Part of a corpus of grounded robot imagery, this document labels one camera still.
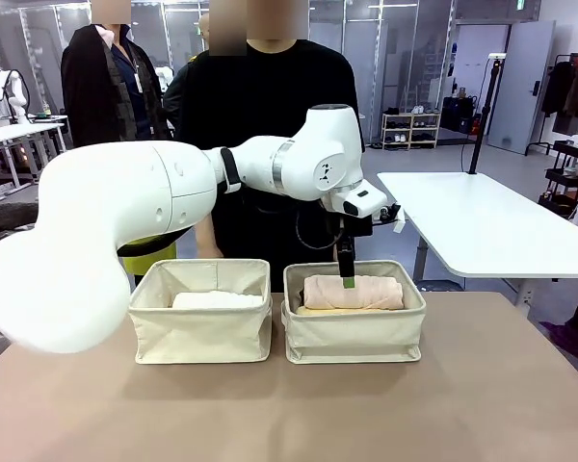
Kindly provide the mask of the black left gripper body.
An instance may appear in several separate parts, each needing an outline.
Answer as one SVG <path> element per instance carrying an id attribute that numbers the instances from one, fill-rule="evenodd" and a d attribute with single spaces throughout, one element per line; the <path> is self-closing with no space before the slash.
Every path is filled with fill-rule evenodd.
<path id="1" fill-rule="evenodd" d="M 337 215 L 335 218 L 337 234 L 348 238 L 370 237 L 373 235 L 374 223 L 371 216 L 356 218 Z"/>

